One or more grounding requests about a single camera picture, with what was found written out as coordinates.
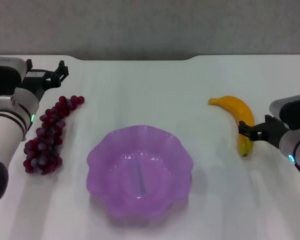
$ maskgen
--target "yellow banana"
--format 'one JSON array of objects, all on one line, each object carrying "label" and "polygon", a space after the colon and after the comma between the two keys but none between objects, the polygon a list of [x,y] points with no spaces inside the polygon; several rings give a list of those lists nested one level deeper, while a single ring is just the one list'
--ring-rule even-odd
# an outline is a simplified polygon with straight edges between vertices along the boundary
[{"label": "yellow banana", "polygon": [[[218,105],[229,111],[235,118],[236,124],[239,121],[244,121],[249,126],[255,125],[254,116],[248,105],[234,96],[223,96],[220,98],[211,98],[208,101],[209,105]],[[245,157],[251,153],[254,147],[254,142],[241,134],[238,135],[238,150],[241,156]]]}]

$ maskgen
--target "grape cluster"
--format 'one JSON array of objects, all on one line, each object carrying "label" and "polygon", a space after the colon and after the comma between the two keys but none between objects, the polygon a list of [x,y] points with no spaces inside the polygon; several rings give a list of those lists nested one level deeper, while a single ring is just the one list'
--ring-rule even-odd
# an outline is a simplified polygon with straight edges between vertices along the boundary
[{"label": "grape cluster", "polygon": [[40,116],[43,123],[35,131],[36,137],[28,141],[23,150],[26,154],[26,159],[23,162],[26,173],[47,175],[62,165],[59,150],[63,142],[61,139],[62,130],[66,125],[64,118],[69,116],[70,111],[75,110],[84,101],[83,96],[72,96],[71,99],[61,96],[54,107],[47,109]]}]

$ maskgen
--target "plastic bowl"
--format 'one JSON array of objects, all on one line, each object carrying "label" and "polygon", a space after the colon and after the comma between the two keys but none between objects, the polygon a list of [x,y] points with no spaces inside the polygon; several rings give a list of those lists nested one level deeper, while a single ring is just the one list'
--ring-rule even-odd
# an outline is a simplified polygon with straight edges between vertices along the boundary
[{"label": "plastic bowl", "polygon": [[189,195],[192,158],[176,136],[152,126],[108,133],[87,163],[86,188],[117,217],[159,217]]}]

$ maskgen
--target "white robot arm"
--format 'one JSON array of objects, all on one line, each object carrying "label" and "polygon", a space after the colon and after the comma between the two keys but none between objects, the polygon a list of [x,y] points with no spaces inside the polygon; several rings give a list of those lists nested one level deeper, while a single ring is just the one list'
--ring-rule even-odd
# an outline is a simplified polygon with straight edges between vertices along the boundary
[{"label": "white robot arm", "polygon": [[0,199],[8,185],[11,158],[26,139],[42,96],[60,87],[68,75],[63,61],[53,72],[32,69],[31,60],[0,57]]},{"label": "white robot arm", "polygon": [[270,104],[270,115],[256,126],[239,123],[239,133],[251,141],[266,141],[278,148],[300,172],[300,95],[276,100]]}]

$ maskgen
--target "white table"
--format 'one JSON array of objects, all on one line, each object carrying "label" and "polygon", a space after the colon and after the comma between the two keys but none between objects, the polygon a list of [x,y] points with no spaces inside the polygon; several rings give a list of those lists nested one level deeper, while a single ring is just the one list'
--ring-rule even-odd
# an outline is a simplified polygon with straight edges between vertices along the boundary
[{"label": "white table", "polygon": [[[0,240],[300,240],[300,173],[279,151],[255,143],[241,159],[233,117],[211,97],[233,95],[264,121],[273,100],[300,94],[300,55],[198,56],[186,61],[82,61],[31,58],[69,76],[48,90],[37,115],[59,96],[85,104],[66,120],[64,166],[28,175],[24,143],[9,166],[0,200]],[[35,136],[36,117],[27,134]],[[151,125],[175,134],[194,160],[188,202],[150,222],[114,220],[86,189],[90,150],[110,131]]]}]

